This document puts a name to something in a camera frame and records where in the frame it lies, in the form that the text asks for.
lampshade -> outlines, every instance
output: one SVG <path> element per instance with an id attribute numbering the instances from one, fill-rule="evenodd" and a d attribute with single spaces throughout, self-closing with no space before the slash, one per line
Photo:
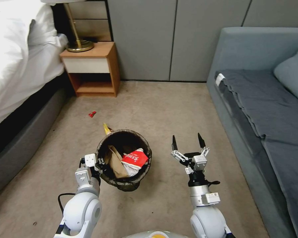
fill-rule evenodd
<path id="1" fill-rule="evenodd" d="M 71 3 L 71 2 L 84 2 L 86 0 L 41 0 L 43 3 Z"/>

brass lamp base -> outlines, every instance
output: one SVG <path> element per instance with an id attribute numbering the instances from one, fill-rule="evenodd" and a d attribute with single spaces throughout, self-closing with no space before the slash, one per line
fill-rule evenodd
<path id="1" fill-rule="evenodd" d="M 83 52 L 94 48 L 94 43 L 91 41 L 80 40 L 80 42 L 68 43 L 66 49 L 69 52 Z"/>

trash bag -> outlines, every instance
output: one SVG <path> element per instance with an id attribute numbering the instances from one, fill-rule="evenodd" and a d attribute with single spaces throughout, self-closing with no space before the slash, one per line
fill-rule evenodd
<path id="1" fill-rule="evenodd" d="M 142 166 L 139 172 L 128 178 L 116 178 L 113 170 L 109 165 L 106 165 L 106 170 L 101 174 L 101 178 L 108 184 L 117 187 L 119 190 L 130 192 L 136 190 L 140 181 L 145 177 L 149 171 L 151 164 L 152 152 L 148 142 L 139 133 L 127 129 L 115 130 L 105 136 L 99 143 L 96 150 L 97 158 L 104 158 L 105 154 L 108 152 L 108 146 L 112 145 L 116 150 L 123 155 L 129 154 L 139 148 L 142 148 L 146 156 L 148 157 L 148 163 Z"/>

brown paper bag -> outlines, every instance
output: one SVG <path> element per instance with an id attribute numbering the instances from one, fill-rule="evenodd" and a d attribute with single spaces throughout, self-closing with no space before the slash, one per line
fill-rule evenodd
<path id="1" fill-rule="evenodd" d="M 105 163 L 109 164 L 112 168 L 116 178 L 127 178 L 129 177 L 126 169 L 124 168 L 123 164 L 120 162 L 122 160 L 122 156 L 118 153 L 115 147 L 112 145 L 108 146 L 108 153 L 105 155 Z"/>

nightstand shelf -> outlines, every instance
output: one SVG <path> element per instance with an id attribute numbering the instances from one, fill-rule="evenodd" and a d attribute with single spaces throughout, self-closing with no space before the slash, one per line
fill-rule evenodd
<path id="1" fill-rule="evenodd" d="M 120 74 L 114 42 L 95 43 L 86 52 L 60 54 L 76 96 L 117 96 Z"/>

